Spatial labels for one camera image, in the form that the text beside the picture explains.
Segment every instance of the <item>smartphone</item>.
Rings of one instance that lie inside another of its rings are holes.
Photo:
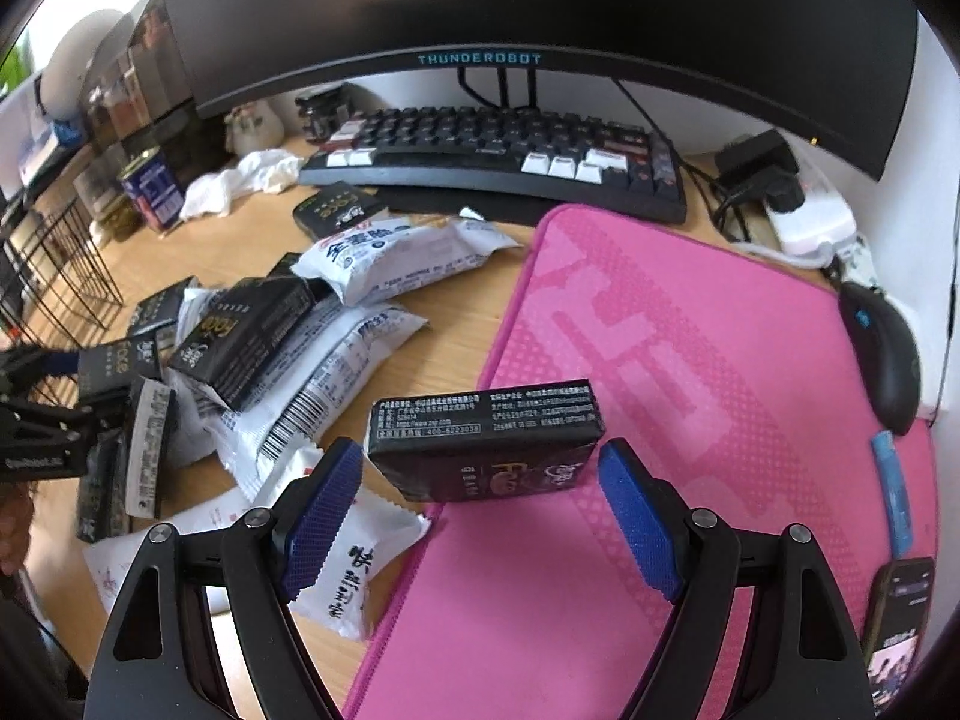
[[[887,563],[874,579],[863,654],[880,714],[904,686],[920,646],[933,590],[933,558]]]

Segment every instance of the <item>black mouse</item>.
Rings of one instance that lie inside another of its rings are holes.
[[[878,290],[840,285],[840,316],[877,419],[903,436],[920,408],[920,353],[904,316]]]

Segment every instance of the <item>mouse pad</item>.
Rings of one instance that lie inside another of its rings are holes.
[[[827,290],[651,225],[562,206],[539,225],[479,385],[587,377],[607,425],[691,507],[817,536],[858,631],[891,560],[870,450],[880,430]],[[936,554],[928,428],[896,442]],[[643,582],[597,485],[435,505],[344,716],[613,720],[669,605]],[[749,612],[738,590],[702,718],[722,715]]]

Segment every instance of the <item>curved monitor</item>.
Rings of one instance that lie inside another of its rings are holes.
[[[909,0],[165,0],[200,111],[416,68],[617,76],[744,111],[880,177]]]

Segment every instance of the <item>mechanical keyboard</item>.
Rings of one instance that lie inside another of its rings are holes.
[[[578,202],[682,223],[686,201],[656,133],[536,109],[405,108],[351,119],[299,183],[443,187]]]

